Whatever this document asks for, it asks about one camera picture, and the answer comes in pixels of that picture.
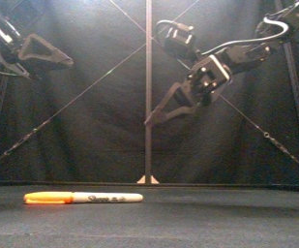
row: sharpie marker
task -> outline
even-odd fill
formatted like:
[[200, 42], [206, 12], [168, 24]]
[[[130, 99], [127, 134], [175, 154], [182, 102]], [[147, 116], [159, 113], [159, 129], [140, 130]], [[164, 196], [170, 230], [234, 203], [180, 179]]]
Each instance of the sharpie marker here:
[[26, 194], [23, 200], [26, 204], [123, 203], [140, 202], [143, 195], [131, 193], [51, 191]]

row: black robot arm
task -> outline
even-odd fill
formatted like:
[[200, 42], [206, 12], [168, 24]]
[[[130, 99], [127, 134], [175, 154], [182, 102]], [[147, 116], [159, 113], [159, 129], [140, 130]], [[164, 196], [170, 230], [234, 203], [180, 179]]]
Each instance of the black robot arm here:
[[[198, 106], [212, 103], [234, 75], [258, 67], [280, 45], [290, 41], [299, 31], [299, 1], [264, 17], [255, 31], [255, 39], [224, 43], [206, 52], [194, 48], [195, 35], [191, 27], [166, 20], [159, 21], [156, 26], [162, 24], [171, 26], [162, 44], [164, 50], [179, 59], [190, 59], [194, 65], [184, 82], [172, 85], [151, 113], [146, 121], [148, 127], [180, 114], [194, 113]], [[166, 112], [164, 107], [172, 97], [180, 107]]]
[[71, 58], [42, 37], [23, 37], [0, 14], [0, 63], [18, 76], [34, 78], [42, 71], [71, 67]]

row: dark surface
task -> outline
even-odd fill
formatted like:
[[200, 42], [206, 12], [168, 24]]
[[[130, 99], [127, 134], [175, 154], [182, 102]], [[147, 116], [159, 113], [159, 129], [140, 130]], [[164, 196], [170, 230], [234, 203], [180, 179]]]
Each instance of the dark surface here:
[[[26, 205], [36, 191], [139, 203]], [[0, 247], [299, 247], [299, 192], [224, 187], [0, 186]]]

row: black backdrop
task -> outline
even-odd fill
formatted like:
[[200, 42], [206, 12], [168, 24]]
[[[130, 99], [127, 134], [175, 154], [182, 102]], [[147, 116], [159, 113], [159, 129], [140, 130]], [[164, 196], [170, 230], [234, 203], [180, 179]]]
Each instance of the black backdrop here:
[[[39, 13], [28, 26], [12, 16], [12, 8], [24, 2]], [[42, 36], [74, 59], [70, 70], [36, 81], [8, 78], [0, 154], [83, 93], [0, 162], [2, 180], [136, 182], [144, 175], [146, 4], [0, 1], [22, 33]], [[207, 50], [252, 38], [264, 14], [275, 11], [271, 0], [152, 0], [151, 23], [178, 17], [194, 26], [196, 46]], [[295, 54], [299, 75], [299, 46]], [[188, 70], [156, 42], [151, 55], [155, 107]], [[259, 68], [235, 76], [223, 96], [299, 158], [298, 106], [286, 62], [282, 49]], [[151, 154], [151, 173], [162, 183], [299, 183], [296, 163], [223, 99], [152, 128]]]

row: vertical pole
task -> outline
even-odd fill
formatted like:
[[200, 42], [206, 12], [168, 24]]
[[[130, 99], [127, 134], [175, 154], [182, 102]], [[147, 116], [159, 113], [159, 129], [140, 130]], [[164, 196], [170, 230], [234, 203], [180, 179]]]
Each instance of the vertical pole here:
[[[151, 113], [151, 0], [147, 0], [147, 101], [146, 117]], [[146, 183], [151, 184], [151, 128], [146, 127]]]
[[[283, 9], [280, 0], [275, 0], [275, 4], [276, 4], [276, 10], [280, 11]], [[284, 44], [283, 48], [284, 48], [287, 68], [288, 68], [288, 73], [290, 73], [291, 87], [292, 87], [292, 92], [294, 92], [295, 107], [296, 107], [298, 118], [299, 118], [299, 77], [296, 73], [296, 66], [295, 66], [291, 44], [290, 43]]]

